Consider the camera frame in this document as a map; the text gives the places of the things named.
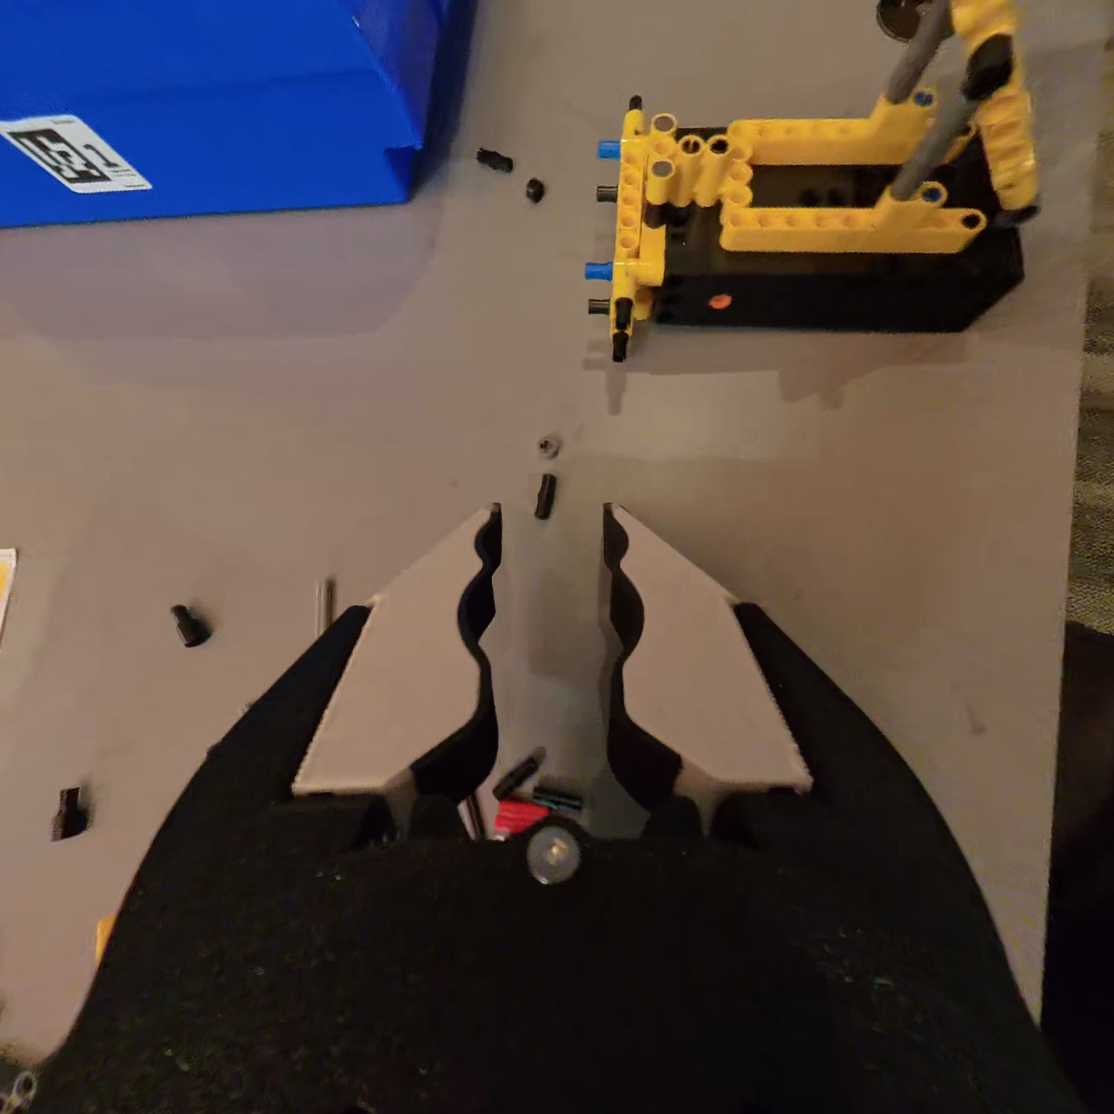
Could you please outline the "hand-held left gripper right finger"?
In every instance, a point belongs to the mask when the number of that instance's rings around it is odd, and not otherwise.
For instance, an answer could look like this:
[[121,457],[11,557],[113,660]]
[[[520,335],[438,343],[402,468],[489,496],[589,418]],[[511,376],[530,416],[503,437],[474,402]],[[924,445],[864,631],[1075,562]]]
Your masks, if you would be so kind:
[[738,598],[621,505],[604,510],[608,764],[633,797],[729,797],[813,777],[737,615]]

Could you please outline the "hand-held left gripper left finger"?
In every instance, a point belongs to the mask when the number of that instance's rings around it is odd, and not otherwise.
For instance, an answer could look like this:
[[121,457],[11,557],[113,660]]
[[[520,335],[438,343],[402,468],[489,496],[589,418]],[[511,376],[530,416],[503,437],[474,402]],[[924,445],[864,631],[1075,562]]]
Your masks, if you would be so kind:
[[417,790],[414,764],[481,708],[482,666],[466,642],[462,605],[479,583],[482,532],[500,526],[483,505],[369,602],[352,656],[292,784],[296,797]]

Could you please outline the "yellow black toy brick assembly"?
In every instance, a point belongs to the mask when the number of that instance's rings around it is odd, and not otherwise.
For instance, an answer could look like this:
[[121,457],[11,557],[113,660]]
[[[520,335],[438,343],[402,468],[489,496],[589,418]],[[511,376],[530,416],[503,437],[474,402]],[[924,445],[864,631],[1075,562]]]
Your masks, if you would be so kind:
[[584,270],[614,363],[644,322],[953,334],[1022,284],[1040,172],[1015,2],[884,9],[916,29],[869,115],[685,127],[630,98],[599,143],[614,253]]

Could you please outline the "scattered black toy pins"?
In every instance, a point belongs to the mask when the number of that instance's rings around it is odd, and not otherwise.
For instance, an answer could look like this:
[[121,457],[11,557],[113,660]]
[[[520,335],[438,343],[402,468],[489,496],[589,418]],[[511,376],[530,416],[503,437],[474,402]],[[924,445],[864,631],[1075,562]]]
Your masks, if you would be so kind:
[[[511,174],[514,171],[514,159],[502,151],[491,148],[479,148],[477,160],[482,166],[487,166],[495,172]],[[546,195],[546,185],[542,180],[532,176],[526,187],[524,195],[536,204]],[[213,638],[214,628],[209,620],[195,609],[185,603],[176,603],[169,610],[174,619],[177,632],[189,648],[203,646]],[[316,634],[316,611],[315,611],[315,634]],[[486,838],[486,822],[483,819],[482,806],[477,793],[473,793],[466,803],[466,814],[477,838]],[[81,788],[64,788],[60,790],[60,806],[55,818],[51,822],[51,841],[59,842],[73,838],[89,827],[91,810],[81,801]]]

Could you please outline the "blue plastic bin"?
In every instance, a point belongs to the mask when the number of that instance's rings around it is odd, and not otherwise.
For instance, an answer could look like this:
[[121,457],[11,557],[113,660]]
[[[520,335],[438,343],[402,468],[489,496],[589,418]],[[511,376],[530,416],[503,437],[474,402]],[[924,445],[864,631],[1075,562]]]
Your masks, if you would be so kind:
[[3,229],[405,204],[477,6],[3,1]]

